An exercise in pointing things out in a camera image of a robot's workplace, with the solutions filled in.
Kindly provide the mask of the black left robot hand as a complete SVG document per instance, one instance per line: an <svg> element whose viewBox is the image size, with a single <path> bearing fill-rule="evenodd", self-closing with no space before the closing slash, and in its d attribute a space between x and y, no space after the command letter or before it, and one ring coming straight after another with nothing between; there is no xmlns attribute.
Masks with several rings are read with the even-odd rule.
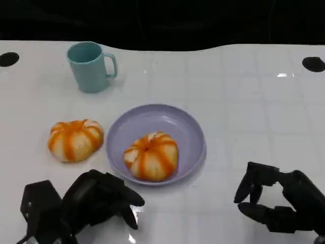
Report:
<svg viewBox="0 0 325 244"><path fill-rule="evenodd" d="M129 227L137 230L131 206L144 205L145 200L122 179L92 169L81 174L65 193L61 216L74 234L113 216L121 216Z"/></svg>

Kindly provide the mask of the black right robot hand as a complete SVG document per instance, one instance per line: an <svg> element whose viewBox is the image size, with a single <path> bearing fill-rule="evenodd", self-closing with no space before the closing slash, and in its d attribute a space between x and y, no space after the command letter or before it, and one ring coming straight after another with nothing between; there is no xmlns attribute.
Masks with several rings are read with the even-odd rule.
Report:
<svg viewBox="0 0 325 244"><path fill-rule="evenodd" d="M270 208L258 203L264 186L282 186L282 194L291 204ZM279 168L248 162L234 197L239 211L266 225L270 232L314 231L324 237L324 194L302 172L284 173Z"/></svg>

